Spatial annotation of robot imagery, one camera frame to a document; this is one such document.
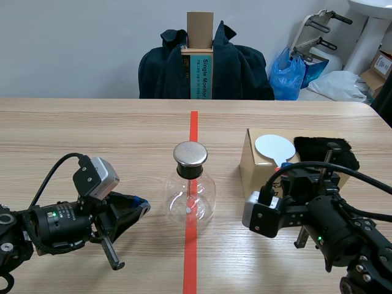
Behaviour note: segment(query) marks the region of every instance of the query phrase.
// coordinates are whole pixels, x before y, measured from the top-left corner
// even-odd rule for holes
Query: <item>glass bottle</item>
[[[204,229],[215,209],[215,183],[203,169],[208,153],[197,142],[183,142],[174,149],[176,171],[167,178],[165,213],[176,225]]]

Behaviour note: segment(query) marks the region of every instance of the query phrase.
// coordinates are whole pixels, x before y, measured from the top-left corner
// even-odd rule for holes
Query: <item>black cable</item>
[[[69,153],[67,155],[64,155],[62,158],[60,158],[60,160],[57,161],[57,163],[51,168],[51,170],[49,171],[47,177],[44,179],[44,181],[42,182],[41,186],[39,187],[36,196],[34,196],[34,198],[32,199],[32,202],[29,206],[29,208],[31,208],[32,206],[36,205],[38,202],[39,197],[41,196],[44,188],[47,186],[51,176],[53,176],[53,174],[55,173],[55,171],[59,168],[59,166],[66,161],[67,159],[71,158],[71,157],[77,157],[79,159],[83,158],[83,154],[80,153]]]
[[[343,206],[344,209],[359,216],[367,217],[369,219],[377,219],[378,221],[392,222],[392,216],[389,216],[387,214],[369,213],[367,211],[356,209],[349,205],[344,199],[340,199],[338,202],[340,205]]]
[[[69,253],[71,251],[78,250],[78,249],[80,249],[80,248],[85,246],[84,242],[81,242],[80,244],[77,244],[76,246],[72,246],[72,247],[64,248],[64,249],[57,249],[57,248],[53,248],[53,247],[50,247],[50,246],[46,246],[37,237],[37,235],[36,235],[36,233],[34,231],[34,228],[32,227],[32,224],[30,222],[29,211],[22,211],[21,215],[22,215],[22,220],[23,220],[23,223],[24,223],[24,227],[25,227],[25,229],[27,231],[27,234],[29,235],[31,241],[34,243],[36,248],[38,248],[39,250],[41,250],[44,253],[49,253],[49,254],[52,254],[52,255],[66,254],[66,253]]]
[[[264,205],[270,205],[272,201],[273,194],[271,193],[271,190],[273,188],[273,183],[275,180],[278,179],[281,175],[284,173],[287,173],[289,170],[293,170],[295,168],[328,168],[330,170],[333,170],[334,172],[339,172],[339,173],[344,173],[346,175],[352,176],[353,178],[360,179],[361,181],[364,181],[376,188],[379,188],[380,190],[383,190],[386,193],[392,194],[392,187],[381,183],[380,181],[377,181],[374,178],[371,178],[370,176],[366,176],[363,173],[360,173],[355,170],[351,170],[347,167],[342,167],[337,164],[331,164],[328,162],[319,162],[319,161],[309,161],[309,162],[298,162],[296,164],[290,164],[286,167],[281,168],[275,174],[270,177],[270,179],[267,181],[264,187],[260,190],[260,196],[258,198],[258,202]]]
[[[15,283],[15,280],[13,279],[13,276],[11,276],[10,273],[0,273],[0,277],[3,277],[8,283],[6,288],[0,290],[0,294],[7,294],[11,291]]]

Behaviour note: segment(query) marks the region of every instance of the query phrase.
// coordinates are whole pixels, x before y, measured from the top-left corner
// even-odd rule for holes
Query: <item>white paddle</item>
[[[295,154],[293,143],[277,135],[264,135],[255,142],[256,150],[263,156],[275,161],[277,167],[291,159]]]

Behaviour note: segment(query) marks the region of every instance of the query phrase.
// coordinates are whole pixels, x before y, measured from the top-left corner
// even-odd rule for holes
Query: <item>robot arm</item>
[[[329,169],[309,168],[313,166]],[[281,228],[301,227],[296,248],[304,248],[310,236],[325,258],[327,272],[333,266],[347,266],[347,276],[341,279],[343,294],[391,294],[392,244],[371,218],[392,222],[392,217],[349,206],[339,195],[340,178],[332,168],[346,172],[344,167],[324,162],[282,168],[260,192],[251,194],[243,224],[269,238],[275,238]],[[356,171],[348,172],[391,194],[391,187]],[[281,175],[283,198],[273,196],[271,183],[277,174]]]
[[[29,260],[33,244],[39,256],[66,254],[81,249],[86,242],[99,243],[113,270],[120,270],[120,262],[113,243],[149,210],[147,200],[112,192],[119,178],[111,165],[99,157],[89,159],[79,154],[79,170],[73,181],[78,191],[75,202],[57,202],[40,207],[40,194],[59,164],[49,172],[29,209],[11,211],[0,206],[0,276],[8,282],[0,294],[13,287],[10,272]]]

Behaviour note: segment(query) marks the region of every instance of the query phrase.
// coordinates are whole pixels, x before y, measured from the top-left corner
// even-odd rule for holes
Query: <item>black fuzzy object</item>
[[[301,161],[324,161],[329,148],[328,143],[336,143],[342,148],[342,152],[332,164],[338,164],[343,167],[359,170],[360,163],[351,152],[351,146],[344,139],[338,138],[308,138],[296,137],[294,147],[300,156]]]

